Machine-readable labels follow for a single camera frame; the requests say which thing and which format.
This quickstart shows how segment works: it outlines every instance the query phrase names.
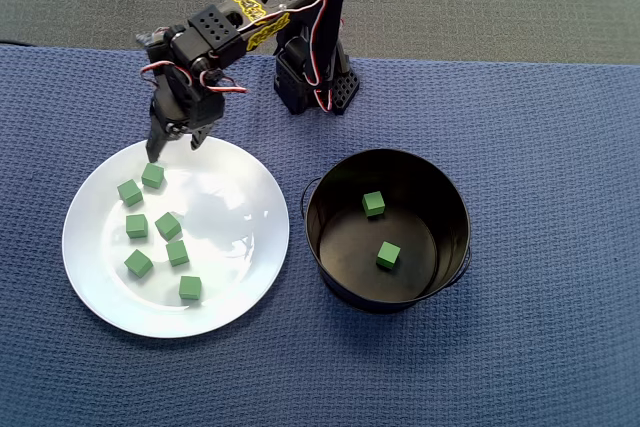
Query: yellow label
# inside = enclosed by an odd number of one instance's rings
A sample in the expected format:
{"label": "yellow label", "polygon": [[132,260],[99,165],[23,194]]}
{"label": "yellow label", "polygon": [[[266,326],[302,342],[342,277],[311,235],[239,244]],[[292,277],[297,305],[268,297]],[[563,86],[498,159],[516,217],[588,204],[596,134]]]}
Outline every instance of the yellow label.
{"label": "yellow label", "polygon": [[258,20],[267,15],[266,11],[262,8],[262,4],[257,0],[233,0],[240,6],[244,15],[249,17],[250,21]]}
{"label": "yellow label", "polygon": [[276,20],[273,24],[269,24],[263,27],[262,29],[260,29],[258,32],[256,32],[249,38],[249,45],[247,46],[247,52],[255,49],[262,42],[267,40],[269,37],[271,37],[273,34],[278,32],[279,30],[284,29],[288,23],[289,23],[289,12],[285,12],[285,14],[282,17],[280,17],[278,20]]}

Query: green wooden block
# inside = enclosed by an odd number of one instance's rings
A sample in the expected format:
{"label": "green wooden block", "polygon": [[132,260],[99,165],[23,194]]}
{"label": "green wooden block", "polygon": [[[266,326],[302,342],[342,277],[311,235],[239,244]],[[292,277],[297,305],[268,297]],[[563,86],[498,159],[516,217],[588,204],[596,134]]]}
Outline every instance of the green wooden block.
{"label": "green wooden block", "polygon": [[142,191],[133,180],[127,180],[124,184],[119,185],[118,193],[127,207],[131,207],[142,200]]}
{"label": "green wooden block", "polygon": [[378,252],[376,263],[385,269],[391,270],[398,260],[398,254],[400,254],[400,247],[389,242],[383,242],[380,252]]}
{"label": "green wooden block", "polygon": [[164,169],[159,165],[147,164],[142,172],[142,183],[154,189],[159,189],[164,180]]}
{"label": "green wooden block", "polygon": [[130,239],[138,239],[147,236],[147,218],[144,214],[127,215],[127,235]]}
{"label": "green wooden block", "polygon": [[151,259],[149,259],[149,257],[144,255],[138,249],[133,251],[133,254],[131,254],[129,258],[124,261],[124,264],[129,268],[131,272],[136,274],[138,277],[143,277],[144,274],[149,272],[149,269],[153,267]]}
{"label": "green wooden block", "polygon": [[200,298],[200,290],[202,289],[202,281],[200,277],[189,277],[183,275],[180,277],[180,298],[198,300]]}
{"label": "green wooden block", "polygon": [[182,240],[167,244],[167,254],[169,255],[169,262],[171,262],[173,267],[189,262],[187,248],[184,246]]}
{"label": "green wooden block", "polygon": [[380,192],[365,194],[364,197],[362,197],[362,206],[364,207],[367,217],[382,214],[384,212],[384,200],[382,200],[382,194]]}
{"label": "green wooden block", "polygon": [[169,212],[156,220],[156,227],[158,228],[158,232],[160,232],[160,235],[162,235],[162,237],[166,241],[173,239],[182,231],[180,222],[178,222],[176,218]]}

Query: red wire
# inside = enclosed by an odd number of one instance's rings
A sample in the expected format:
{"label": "red wire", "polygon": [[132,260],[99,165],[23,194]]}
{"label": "red wire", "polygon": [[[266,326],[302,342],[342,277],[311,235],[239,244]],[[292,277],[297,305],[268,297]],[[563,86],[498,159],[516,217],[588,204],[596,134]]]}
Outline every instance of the red wire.
{"label": "red wire", "polygon": [[191,77],[191,74],[189,73],[189,71],[187,69],[183,69],[182,67],[174,64],[173,62],[170,62],[168,60],[160,60],[158,62],[154,62],[152,64],[149,65],[145,65],[143,68],[140,69],[140,77],[142,77],[142,80],[146,80],[147,82],[151,82],[155,85],[157,85],[154,81],[149,80],[147,78],[145,78],[142,74],[144,74],[145,72],[149,72],[150,70],[155,70],[158,67],[162,67],[163,65],[172,65],[174,66],[176,69],[178,69],[180,72],[182,72],[184,74],[184,76],[187,78],[187,82],[189,85],[193,85],[193,78]]}
{"label": "red wire", "polygon": [[322,110],[324,110],[325,112],[330,112],[331,109],[333,108],[333,94],[332,91],[329,91],[329,105],[327,107],[324,106],[324,102],[322,102],[322,100],[320,99],[320,95],[318,95],[321,92],[321,90],[316,89],[313,91],[313,95],[315,95],[316,100],[318,101],[318,105],[320,106],[320,108]]}
{"label": "red wire", "polygon": [[316,21],[313,23],[313,26],[311,27],[311,36],[309,38],[309,53],[310,53],[310,57],[311,57],[311,69],[313,70],[313,75],[315,76],[316,80],[314,82],[311,82],[309,80],[309,77],[307,77],[307,73],[304,73],[304,77],[305,79],[307,79],[307,82],[309,83],[309,85],[315,87],[317,86],[320,82],[322,82],[322,79],[320,78],[320,73],[318,72],[318,65],[316,63],[316,54],[314,52],[313,49],[313,43],[316,40],[316,32],[318,31],[318,25],[320,24],[320,20],[322,19],[322,15],[324,14],[325,9],[327,8],[327,0],[322,0],[322,7],[320,7],[320,11],[318,12],[318,17],[316,17]]}
{"label": "red wire", "polygon": [[229,82],[231,82],[233,84],[233,87],[210,87],[207,85],[205,81],[205,78],[204,78],[205,75],[207,75],[207,71],[200,73],[200,85],[209,89],[211,92],[237,92],[239,94],[246,94],[247,92],[249,92],[248,89],[244,87],[240,87],[238,84],[236,84],[236,81],[233,80],[231,77],[226,77],[226,76],[222,77],[222,79],[228,80]]}
{"label": "red wire", "polygon": [[250,27],[253,27],[254,25],[256,25],[258,23],[261,24],[262,22],[265,22],[265,21],[270,20],[270,19],[272,19],[274,17],[277,17],[278,15],[286,14],[287,12],[296,13],[296,12],[303,12],[305,10],[312,9],[313,7],[318,5],[319,2],[322,2],[322,1],[324,1],[324,0],[315,0],[313,3],[311,3],[309,5],[305,5],[304,7],[299,7],[297,9],[284,9],[284,10],[279,10],[277,12],[272,12],[271,14],[267,14],[264,17],[260,17],[259,19],[256,19],[253,22],[250,22],[249,24],[245,25],[244,27],[240,27],[238,29],[238,32],[244,32],[247,29],[249,29]]}

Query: bucket handle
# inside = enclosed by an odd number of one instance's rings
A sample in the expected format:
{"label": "bucket handle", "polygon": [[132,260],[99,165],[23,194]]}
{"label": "bucket handle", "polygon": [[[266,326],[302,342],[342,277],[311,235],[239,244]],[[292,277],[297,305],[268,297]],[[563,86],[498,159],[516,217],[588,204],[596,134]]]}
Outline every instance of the bucket handle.
{"label": "bucket handle", "polygon": [[309,184],[304,188],[304,191],[302,192],[302,197],[300,197],[300,215],[302,216],[302,220],[304,220],[304,198],[307,195],[307,191],[309,190],[309,187],[311,187],[311,185],[313,185],[314,182],[317,182],[319,180],[322,180],[322,177],[313,179],[311,182],[309,182]]}
{"label": "bucket handle", "polygon": [[471,246],[469,246],[467,255],[465,255],[464,266],[462,267],[462,269],[458,271],[458,275],[456,275],[452,280],[450,280],[449,283],[444,288],[447,289],[452,285],[454,285],[456,282],[458,282],[462,278],[462,276],[467,272],[470,266],[471,266]]}

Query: blue tablecloth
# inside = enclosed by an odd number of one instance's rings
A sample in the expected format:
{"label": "blue tablecloth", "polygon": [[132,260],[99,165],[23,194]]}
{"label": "blue tablecloth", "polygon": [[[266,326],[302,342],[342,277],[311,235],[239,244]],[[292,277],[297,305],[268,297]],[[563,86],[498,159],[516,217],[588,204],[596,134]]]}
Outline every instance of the blue tablecloth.
{"label": "blue tablecloth", "polygon": [[[90,312],[60,251],[83,180],[146,137],[144,64],[0,48],[0,425],[638,425],[640,67],[355,59],[344,117],[293,117],[246,57],[214,135],[275,176],[289,252],[249,313],[171,341]],[[373,147],[434,162],[472,219],[465,277],[391,316],[329,293],[297,209]]]}

